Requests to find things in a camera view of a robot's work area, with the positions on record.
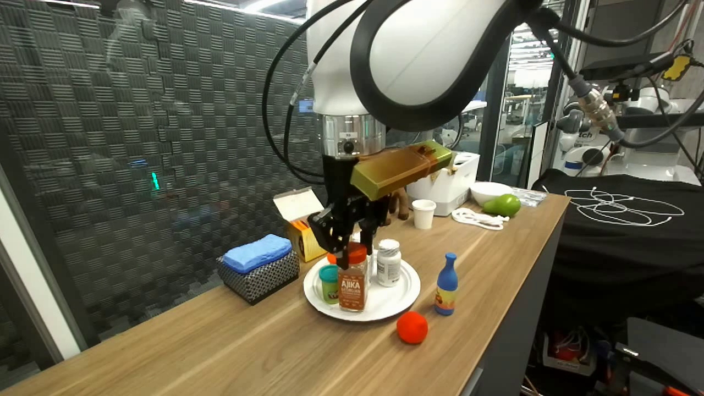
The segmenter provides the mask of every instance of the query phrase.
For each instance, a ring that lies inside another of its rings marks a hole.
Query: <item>red ball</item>
[[[423,315],[408,311],[396,321],[398,336],[409,344],[420,344],[428,335],[428,321]]]

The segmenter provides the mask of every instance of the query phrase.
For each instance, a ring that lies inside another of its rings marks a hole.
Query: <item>white cup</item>
[[[435,202],[429,199],[416,199],[411,204],[413,206],[413,223],[419,230],[429,230],[433,226],[433,215],[435,214]]]

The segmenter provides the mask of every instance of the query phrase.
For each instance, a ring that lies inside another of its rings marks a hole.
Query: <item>blue sponge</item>
[[[269,234],[258,241],[230,249],[222,260],[237,273],[249,273],[285,257],[290,252],[291,241]]]

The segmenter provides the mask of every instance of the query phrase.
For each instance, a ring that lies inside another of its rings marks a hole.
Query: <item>white plate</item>
[[[303,292],[311,305],[318,311],[344,321],[368,322],[378,321],[396,315],[413,304],[420,294],[420,278],[412,266],[401,261],[401,278],[393,287],[384,287],[377,282],[376,260],[372,265],[372,284],[367,295],[367,304],[362,312],[348,312],[340,309],[339,304],[328,304],[322,299],[322,281],[318,271],[329,265],[327,258],[322,258],[303,279]]]

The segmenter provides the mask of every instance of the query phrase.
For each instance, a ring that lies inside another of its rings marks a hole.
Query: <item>green pear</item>
[[[521,209],[521,201],[513,194],[504,194],[484,204],[484,213],[513,217]]]

